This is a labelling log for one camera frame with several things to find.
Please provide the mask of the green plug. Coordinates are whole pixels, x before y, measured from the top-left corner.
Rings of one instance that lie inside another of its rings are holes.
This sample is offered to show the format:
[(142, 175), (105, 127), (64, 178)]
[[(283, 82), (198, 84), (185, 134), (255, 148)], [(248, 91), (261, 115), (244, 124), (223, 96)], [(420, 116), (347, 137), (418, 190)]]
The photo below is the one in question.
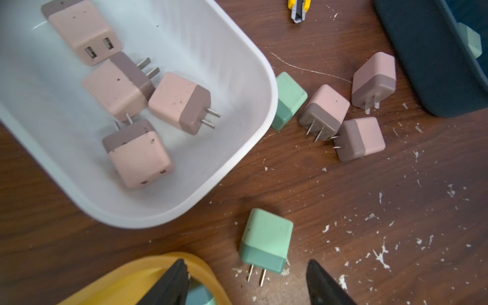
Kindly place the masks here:
[(241, 238), (238, 253), (250, 266), (262, 269), (259, 285), (266, 279), (266, 272), (280, 274), (288, 258), (294, 224), (292, 221), (260, 208), (254, 208)]
[(277, 76), (278, 107), (271, 127), (276, 131), (286, 126), (306, 102), (306, 91), (286, 72)]
[(462, 36), (466, 39), (473, 56), (479, 58), (482, 55), (482, 40), (480, 34), (462, 22), (458, 23), (458, 27)]

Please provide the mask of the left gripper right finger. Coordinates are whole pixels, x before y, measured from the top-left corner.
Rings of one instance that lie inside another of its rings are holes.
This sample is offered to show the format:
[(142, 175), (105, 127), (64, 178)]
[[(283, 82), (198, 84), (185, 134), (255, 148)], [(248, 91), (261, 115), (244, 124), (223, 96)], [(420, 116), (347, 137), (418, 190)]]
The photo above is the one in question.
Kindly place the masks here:
[(308, 263), (306, 283), (311, 304), (356, 305), (356, 302), (314, 259)]

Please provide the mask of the green plug top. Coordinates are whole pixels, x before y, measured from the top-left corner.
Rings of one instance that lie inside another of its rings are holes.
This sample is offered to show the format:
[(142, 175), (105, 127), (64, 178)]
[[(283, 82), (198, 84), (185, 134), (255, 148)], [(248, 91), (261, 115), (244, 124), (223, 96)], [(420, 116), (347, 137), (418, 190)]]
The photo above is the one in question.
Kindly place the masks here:
[(306, 102), (306, 91), (286, 72), (277, 76), (278, 107), (271, 127), (276, 131), (286, 126)]

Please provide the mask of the light teal plug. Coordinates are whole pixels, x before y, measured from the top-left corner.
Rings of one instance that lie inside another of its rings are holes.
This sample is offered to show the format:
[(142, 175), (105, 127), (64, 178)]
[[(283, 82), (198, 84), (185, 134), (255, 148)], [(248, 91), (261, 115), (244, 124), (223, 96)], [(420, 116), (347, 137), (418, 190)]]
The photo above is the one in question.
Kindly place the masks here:
[(191, 278), (186, 305), (216, 305), (216, 301), (206, 286)]

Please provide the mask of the pink plug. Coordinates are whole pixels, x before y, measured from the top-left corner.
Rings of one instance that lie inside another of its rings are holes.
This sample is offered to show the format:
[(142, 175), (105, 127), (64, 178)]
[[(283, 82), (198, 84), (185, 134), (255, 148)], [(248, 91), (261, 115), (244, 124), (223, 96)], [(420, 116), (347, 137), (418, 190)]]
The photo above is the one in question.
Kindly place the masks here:
[(375, 53), (353, 75), (352, 105), (370, 114), (396, 91), (396, 82), (395, 57), (384, 52)]
[(312, 96), (299, 117), (299, 124), (307, 129), (306, 136), (327, 141), (337, 133), (351, 103), (330, 85), (322, 85)]
[(116, 53), (87, 76), (83, 86), (114, 118), (127, 121), (147, 108), (155, 92), (152, 79), (160, 68), (144, 72), (150, 63), (149, 57), (136, 64), (125, 53)]
[(221, 116), (212, 109), (209, 90), (172, 72), (164, 74), (148, 106), (156, 117), (190, 135), (203, 125), (216, 127), (207, 115)]
[(344, 121), (332, 138), (340, 161), (363, 158), (386, 148), (383, 133), (375, 117)]
[(94, 66), (122, 51), (123, 44), (89, 0), (51, 1), (41, 12), (81, 61)]

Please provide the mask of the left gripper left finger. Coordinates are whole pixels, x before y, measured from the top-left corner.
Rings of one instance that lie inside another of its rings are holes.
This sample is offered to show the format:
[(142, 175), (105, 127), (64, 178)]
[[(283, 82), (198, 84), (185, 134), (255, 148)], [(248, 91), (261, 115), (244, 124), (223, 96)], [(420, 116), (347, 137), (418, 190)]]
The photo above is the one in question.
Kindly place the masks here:
[(189, 284), (188, 267), (183, 259), (178, 259), (150, 288), (137, 305), (185, 304)]

